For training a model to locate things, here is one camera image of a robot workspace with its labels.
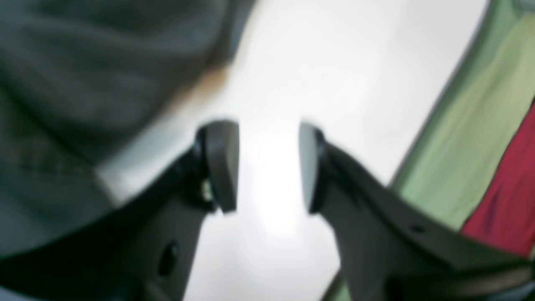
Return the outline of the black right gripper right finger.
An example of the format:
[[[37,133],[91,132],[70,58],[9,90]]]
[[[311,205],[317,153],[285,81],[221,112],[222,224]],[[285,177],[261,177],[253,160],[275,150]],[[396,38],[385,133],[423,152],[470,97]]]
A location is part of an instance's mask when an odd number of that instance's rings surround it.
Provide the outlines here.
[[[533,301],[534,264],[440,225],[302,122],[303,197],[334,231],[354,301]]]

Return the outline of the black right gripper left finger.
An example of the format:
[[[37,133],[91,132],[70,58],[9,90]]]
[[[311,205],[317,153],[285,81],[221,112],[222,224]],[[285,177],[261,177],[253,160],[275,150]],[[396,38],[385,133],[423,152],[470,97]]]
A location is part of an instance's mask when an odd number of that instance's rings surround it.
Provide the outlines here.
[[[1,262],[1,286],[36,301],[181,301],[206,216],[237,207],[239,125],[216,120],[123,208]]]

